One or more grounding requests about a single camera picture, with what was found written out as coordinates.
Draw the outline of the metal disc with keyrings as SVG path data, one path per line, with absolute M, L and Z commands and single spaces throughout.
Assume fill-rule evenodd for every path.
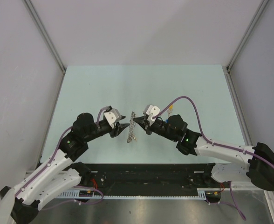
M 130 126 L 129 126 L 129 133 L 128 133 L 128 138 L 127 138 L 127 143 L 131 143 L 134 139 L 133 136 L 135 136 L 134 133 L 134 128 L 136 123 L 133 121 L 133 119 L 136 117 L 135 112 L 131 112 L 130 115 Z

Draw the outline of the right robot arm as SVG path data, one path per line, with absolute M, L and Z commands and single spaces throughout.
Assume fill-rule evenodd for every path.
M 147 115 L 133 119 L 147 135 L 155 133 L 175 142 L 184 155 L 207 156 L 236 165 L 237 174 L 245 175 L 256 187 L 274 191 L 274 152 L 264 143 L 256 146 L 232 145 L 207 139 L 203 134 L 188 129 L 180 115 L 172 115 L 166 121 L 151 121 Z

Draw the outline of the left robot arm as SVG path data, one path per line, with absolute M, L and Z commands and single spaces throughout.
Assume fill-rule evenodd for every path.
M 62 192 L 78 185 L 87 186 L 91 181 L 91 171 L 76 160 L 88 150 L 88 142 L 106 134 L 117 137 L 129 126 L 120 123 L 124 118 L 112 108 L 104 113 L 102 120 L 94 120 L 90 113 L 78 115 L 44 163 L 19 184 L 5 186 L 0 191 L 0 224 L 7 224 L 10 220 L 28 224 Z

